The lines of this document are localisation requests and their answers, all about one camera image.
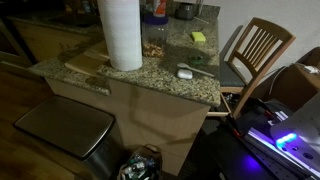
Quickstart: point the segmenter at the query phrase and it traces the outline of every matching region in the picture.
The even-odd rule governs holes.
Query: blue light
[[[295,133],[290,133],[286,136],[283,136],[282,138],[278,139],[276,141],[276,144],[278,147],[283,147],[285,143],[291,142],[297,138],[297,135]]]
[[[258,173],[259,171],[262,170],[260,164],[251,155],[246,155],[241,157],[240,162],[242,164],[240,168],[241,171]]]
[[[290,141],[293,141],[297,138],[297,135],[295,133],[290,133],[287,136],[289,137]]]
[[[288,137],[288,136],[284,136],[284,137],[282,137],[281,138],[283,141],[288,141],[288,140],[290,140],[290,138]]]

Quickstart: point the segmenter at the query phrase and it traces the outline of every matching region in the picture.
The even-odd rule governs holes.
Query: nuts
[[[155,44],[144,44],[142,53],[146,57],[163,57],[164,56],[164,49],[160,46]]]

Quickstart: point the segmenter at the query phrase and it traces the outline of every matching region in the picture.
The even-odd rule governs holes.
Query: kitchen counter
[[[62,81],[64,83],[108,96],[110,95],[110,87],[107,81],[105,81],[103,78],[81,74],[66,68],[64,65],[66,61],[78,56],[88,47],[91,47],[101,40],[103,40],[103,36],[93,37],[89,41],[80,43],[75,49],[61,53],[56,58],[37,63],[36,65],[30,67],[29,70],[39,76]]]
[[[64,62],[103,40],[101,27],[90,40],[30,70],[44,76],[55,94],[113,114],[126,148],[145,144],[159,147],[162,170],[178,175],[210,106],[220,104],[215,10],[204,6],[199,16],[209,24],[170,18],[166,55],[160,59],[143,58],[143,66],[135,71],[119,72],[102,65],[98,69],[100,77],[90,77],[64,66]],[[193,42],[192,31],[203,32],[207,41]],[[198,56],[203,58],[202,62],[193,64],[191,61]],[[178,62],[186,62],[215,77],[194,73],[192,80],[178,79]]]
[[[100,66],[98,73],[106,78],[131,83],[140,87],[160,91],[169,95],[204,103],[210,106],[220,105],[219,55],[217,39],[217,21],[203,18],[209,24],[193,19],[181,21],[169,18],[166,54],[163,58],[143,57],[143,66],[135,71],[121,72],[111,66]],[[193,42],[191,32],[200,31],[206,36],[206,42]],[[196,57],[202,62],[192,64]],[[212,73],[214,78],[193,72],[191,80],[177,77],[179,62]]]
[[[204,103],[210,106],[219,106],[219,57],[217,39],[217,21],[212,14],[216,12],[215,7],[205,7],[201,19],[209,24],[193,19],[192,21],[181,21],[174,18],[169,20],[168,42],[166,55],[163,58],[143,58],[143,66],[139,70],[131,72],[120,72],[110,66],[101,66],[98,73],[103,78],[111,78],[122,82],[131,83],[140,87],[156,90],[165,94],[178,96],[195,102]],[[100,25],[88,28],[65,26],[47,21],[49,17],[56,17],[59,12],[27,13],[25,15],[10,16],[9,19],[28,22],[45,27],[90,34],[92,38],[88,42],[79,44],[74,50],[60,54],[58,57],[40,62],[30,68],[34,74],[63,81],[100,94],[110,95],[110,88],[103,78],[95,78],[83,75],[64,66],[64,62],[79,55],[87,48],[103,40],[103,32]],[[205,43],[193,42],[191,32],[201,31],[206,36]],[[190,61],[197,56],[203,57],[200,65],[190,64]],[[179,79],[176,76],[179,62],[186,62],[192,67],[210,72],[215,78],[210,78],[196,72],[192,80]]]

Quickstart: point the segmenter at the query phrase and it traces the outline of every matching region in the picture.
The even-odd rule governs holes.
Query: wooden floor
[[[53,95],[45,81],[0,69],[0,180],[74,179],[70,171],[39,155],[31,137],[13,126],[24,113]]]

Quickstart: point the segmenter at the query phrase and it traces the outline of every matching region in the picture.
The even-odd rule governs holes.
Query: stainless steel panel
[[[110,134],[84,163],[98,179],[115,179],[114,176],[118,174],[120,166],[125,163],[127,158],[119,128],[115,123]]]
[[[90,156],[114,123],[114,118],[105,112],[54,96],[32,109],[15,125],[79,158],[85,158]]]

